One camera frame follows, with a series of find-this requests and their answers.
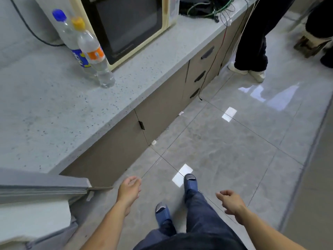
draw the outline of hand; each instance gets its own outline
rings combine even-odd
[[[136,176],[127,177],[119,186],[117,202],[125,207],[125,216],[130,213],[131,205],[139,198],[141,179]]]
[[[237,222],[244,225],[241,214],[247,207],[240,195],[233,190],[223,190],[216,193],[216,197],[222,201],[222,206],[226,208],[225,214],[234,215]]]

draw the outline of black cabinet handle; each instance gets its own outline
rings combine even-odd
[[[206,73],[206,70],[203,71],[203,72],[201,73],[201,75],[199,75],[198,78],[196,78],[196,79],[194,80],[194,82],[197,82],[197,81],[201,80],[201,78],[205,75],[205,73]]]
[[[198,92],[199,92],[200,88],[198,88],[194,93],[193,95],[191,95],[189,98],[191,99],[192,97],[194,97]]]
[[[143,122],[139,121],[139,125],[140,125],[140,127],[141,127],[142,130],[145,130]]]
[[[205,59],[207,58],[209,55],[211,55],[211,53],[213,52],[215,46],[212,46],[211,49],[209,49],[204,55],[201,56],[201,59]]]

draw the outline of clear plastic bottle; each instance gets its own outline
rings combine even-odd
[[[79,32],[78,45],[91,66],[97,71],[97,77],[101,87],[112,87],[115,83],[114,75],[108,69],[108,61],[98,39],[86,30],[86,25],[81,17],[72,18],[72,23],[74,29]]]
[[[56,21],[59,22],[58,31],[61,33],[60,37],[64,41],[64,44],[71,49],[74,57],[78,60],[83,71],[90,77],[96,76],[96,70],[94,70],[88,60],[86,59],[85,55],[82,53],[80,47],[78,46],[78,32],[74,30],[74,28],[68,24],[67,17],[62,10],[55,9],[52,12],[53,17]]]

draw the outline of blue bottle cap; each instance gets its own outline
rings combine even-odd
[[[67,16],[60,9],[53,10],[52,15],[58,22],[64,22],[67,19]]]

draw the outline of microwave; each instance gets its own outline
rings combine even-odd
[[[176,23],[180,0],[36,0],[53,26],[53,9],[81,16],[105,53],[110,70]]]

